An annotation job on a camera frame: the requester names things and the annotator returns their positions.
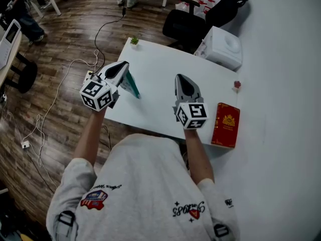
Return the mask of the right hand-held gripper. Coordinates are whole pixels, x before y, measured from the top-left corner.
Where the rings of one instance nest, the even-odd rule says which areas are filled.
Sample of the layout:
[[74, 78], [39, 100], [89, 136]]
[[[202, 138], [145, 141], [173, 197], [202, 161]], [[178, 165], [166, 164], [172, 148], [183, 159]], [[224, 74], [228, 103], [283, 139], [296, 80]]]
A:
[[209, 119], [209, 112], [198, 85], [187, 76], [178, 74], [175, 77], [175, 96], [177, 100], [173, 110], [176, 121], [185, 130], [202, 128]]

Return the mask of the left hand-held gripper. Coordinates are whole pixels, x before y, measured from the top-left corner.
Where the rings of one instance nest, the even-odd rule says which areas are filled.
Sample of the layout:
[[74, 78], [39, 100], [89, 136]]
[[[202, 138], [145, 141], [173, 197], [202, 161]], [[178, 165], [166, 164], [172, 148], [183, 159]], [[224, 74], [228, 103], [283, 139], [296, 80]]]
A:
[[118, 86], [140, 99], [135, 80], [129, 72], [129, 63], [118, 61], [104, 66], [87, 78], [80, 90], [85, 106], [101, 111], [118, 99]]

